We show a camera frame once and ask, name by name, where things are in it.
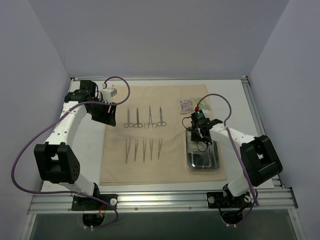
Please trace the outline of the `surgical scissors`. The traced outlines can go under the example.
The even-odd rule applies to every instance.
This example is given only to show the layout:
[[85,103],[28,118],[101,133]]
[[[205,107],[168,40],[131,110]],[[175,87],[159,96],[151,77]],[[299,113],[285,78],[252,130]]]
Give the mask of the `surgical scissors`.
[[130,108],[127,107],[127,119],[126,119],[126,123],[124,123],[123,127],[124,128],[132,128],[134,126],[134,123],[131,121],[130,118]]

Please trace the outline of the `green gauze packet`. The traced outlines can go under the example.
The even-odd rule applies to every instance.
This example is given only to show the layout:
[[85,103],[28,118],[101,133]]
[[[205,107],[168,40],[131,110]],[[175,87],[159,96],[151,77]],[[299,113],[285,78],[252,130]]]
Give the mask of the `green gauze packet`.
[[[196,106],[200,100],[201,100],[201,97],[193,97],[191,99],[193,109],[196,108]],[[210,110],[211,109],[211,104],[206,99],[202,100],[198,106],[202,110]]]
[[188,143],[188,152],[198,152],[197,142],[196,141],[190,141]]

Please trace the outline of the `purple printed sterile packet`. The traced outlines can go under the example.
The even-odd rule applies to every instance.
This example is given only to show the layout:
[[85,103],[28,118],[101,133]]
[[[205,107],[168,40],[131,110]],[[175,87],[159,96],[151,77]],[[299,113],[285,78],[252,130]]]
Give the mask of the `purple printed sterile packet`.
[[192,97],[179,98],[177,105],[180,114],[190,114],[194,111]]

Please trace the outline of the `metal instrument tray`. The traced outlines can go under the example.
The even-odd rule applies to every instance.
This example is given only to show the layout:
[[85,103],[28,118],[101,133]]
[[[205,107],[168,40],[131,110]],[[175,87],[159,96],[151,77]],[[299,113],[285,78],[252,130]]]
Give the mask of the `metal instrument tray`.
[[217,171],[220,168],[218,145],[216,142],[205,144],[197,142],[198,151],[188,152],[188,143],[191,141],[191,128],[185,131],[186,138],[186,165],[191,171]]

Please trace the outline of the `surgical forceps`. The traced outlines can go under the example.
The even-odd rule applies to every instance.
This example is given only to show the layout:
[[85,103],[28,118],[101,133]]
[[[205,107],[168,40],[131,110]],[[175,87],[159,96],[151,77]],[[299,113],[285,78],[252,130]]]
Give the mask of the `surgical forceps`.
[[129,153],[131,149],[131,138],[125,140],[125,163],[128,163]]

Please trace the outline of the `straight silver tweezers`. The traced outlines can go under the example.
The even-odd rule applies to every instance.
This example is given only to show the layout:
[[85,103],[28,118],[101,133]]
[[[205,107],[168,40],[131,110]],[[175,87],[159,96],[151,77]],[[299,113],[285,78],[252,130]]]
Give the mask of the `straight silver tweezers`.
[[139,139],[135,139],[134,162],[136,162],[136,160],[137,160],[138,148],[139,148]]
[[147,140],[144,138],[144,139],[142,140],[142,156],[143,156],[143,163],[145,163],[146,150],[147,150]]

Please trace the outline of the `silver ring-handled hemostat clamp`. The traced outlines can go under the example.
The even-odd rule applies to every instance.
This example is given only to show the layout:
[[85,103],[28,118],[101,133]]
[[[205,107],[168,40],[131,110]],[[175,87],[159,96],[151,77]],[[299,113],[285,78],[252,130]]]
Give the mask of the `silver ring-handled hemostat clamp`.
[[148,128],[153,128],[153,129],[155,129],[155,128],[158,127],[157,124],[153,122],[151,106],[149,106],[149,109],[148,109],[148,122],[145,123],[145,124],[143,125],[143,127],[144,127],[145,129],[148,129]]

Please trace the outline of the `beige cloth wrap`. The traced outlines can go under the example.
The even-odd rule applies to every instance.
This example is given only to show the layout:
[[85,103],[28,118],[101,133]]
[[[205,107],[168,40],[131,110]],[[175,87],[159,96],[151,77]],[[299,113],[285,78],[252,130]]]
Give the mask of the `beige cloth wrap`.
[[[204,84],[171,86],[125,86],[116,87],[114,101],[116,126],[105,129],[103,157],[100,170],[101,185],[169,184],[187,182],[210,182],[226,179],[223,163],[215,171],[193,171],[187,167],[186,127],[190,121],[180,114],[178,99],[201,98],[208,92]],[[160,107],[166,126],[144,128],[148,122],[149,106],[152,121],[160,120]],[[127,122],[127,107],[130,120],[136,123],[136,110],[142,128],[124,128]],[[126,164],[126,139],[131,138],[128,163]],[[139,139],[136,162],[135,139]],[[143,163],[143,139],[146,139],[145,162]],[[152,161],[150,139],[153,139]],[[162,139],[158,160],[158,141]]]

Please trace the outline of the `curved tip silver tweezers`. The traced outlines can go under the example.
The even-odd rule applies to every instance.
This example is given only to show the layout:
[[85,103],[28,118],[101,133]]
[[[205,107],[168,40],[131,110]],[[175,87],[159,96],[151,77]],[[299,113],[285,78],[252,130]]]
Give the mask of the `curved tip silver tweezers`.
[[153,159],[153,148],[154,148],[154,140],[151,138],[149,140],[149,149],[150,149],[150,161]]

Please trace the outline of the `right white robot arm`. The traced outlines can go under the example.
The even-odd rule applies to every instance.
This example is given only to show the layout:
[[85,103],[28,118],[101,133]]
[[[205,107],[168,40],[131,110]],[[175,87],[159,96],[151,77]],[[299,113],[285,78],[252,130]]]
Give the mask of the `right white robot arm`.
[[252,136],[228,128],[219,119],[210,120],[198,107],[190,118],[192,141],[202,142],[207,146],[221,143],[235,150],[239,157],[242,175],[226,185],[226,190],[222,193],[225,205],[234,206],[240,201],[242,194],[283,171],[283,165],[268,136]]

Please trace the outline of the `right side aluminium rail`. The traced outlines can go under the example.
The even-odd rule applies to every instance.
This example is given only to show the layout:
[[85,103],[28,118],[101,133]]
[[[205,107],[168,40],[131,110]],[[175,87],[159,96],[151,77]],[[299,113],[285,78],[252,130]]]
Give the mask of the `right side aluminium rail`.
[[266,132],[263,127],[262,120],[260,118],[255,100],[253,98],[248,77],[243,76],[240,82],[240,89],[242,90],[242,103],[241,108],[238,110],[238,115],[240,117],[243,117],[243,120],[241,121],[241,131],[243,133],[250,134],[256,137],[265,135]]

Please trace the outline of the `aluminium rail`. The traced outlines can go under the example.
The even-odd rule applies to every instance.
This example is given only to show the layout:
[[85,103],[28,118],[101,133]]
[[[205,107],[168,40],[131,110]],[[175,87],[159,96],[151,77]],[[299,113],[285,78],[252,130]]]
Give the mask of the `aluminium rail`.
[[256,137],[265,135],[266,132],[263,127],[262,120],[260,118],[255,100],[253,98],[248,77],[243,76],[240,82],[240,89],[242,90],[242,103],[241,108],[238,110],[238,115],[240,117],[243,117],[243,120],[241,121],[241,131],[243,133],[250,134]]
[[[167,192],[118,192],[117,211],[119,213],[159,213],[159,212],[204,212],[208,208],[206,191]],[[71,214],[73,197],[69,194],[35,195],[32,197],[29,214]],[[259,206],[255,210],[296,209],[291,189],[258,190]]]

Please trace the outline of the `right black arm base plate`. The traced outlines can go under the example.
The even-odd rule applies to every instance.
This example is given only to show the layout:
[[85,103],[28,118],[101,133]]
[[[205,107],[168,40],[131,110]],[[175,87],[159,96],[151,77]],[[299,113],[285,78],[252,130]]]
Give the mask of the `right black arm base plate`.
[[225,191],[209,191],[206,193],[207,206],[209,209],[240,209],[252,205],[250,194],[244,194],[233,197],[231,193]]

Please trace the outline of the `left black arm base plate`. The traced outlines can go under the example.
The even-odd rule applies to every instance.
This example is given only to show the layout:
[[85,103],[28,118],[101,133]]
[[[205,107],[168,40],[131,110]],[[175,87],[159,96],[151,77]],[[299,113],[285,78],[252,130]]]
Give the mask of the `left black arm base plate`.
[[[117,208],[118,195],[117,194],[100,194],[99,198],[108,203],[113,208]],[[72,211],[98,211],[98,210],[112,210],[112,208],[104,203],[94,200],[92,198],[83,196],[74,196],[72,201]]]

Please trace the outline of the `front aluminium rail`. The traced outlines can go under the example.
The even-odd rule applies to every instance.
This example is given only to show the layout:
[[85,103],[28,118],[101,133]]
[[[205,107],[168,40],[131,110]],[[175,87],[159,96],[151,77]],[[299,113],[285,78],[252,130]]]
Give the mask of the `front aluminium rail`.
[[[118,192],[117,211],[119,213],[159,213],[159,212],[204,212],[208,208],[206,191],[167,192]],[[69,194],[35,195],[32,197],[29,214],[71,214],[73,197]],[[258,190],[259,206],[255,210],[296,209],[291,189]]]

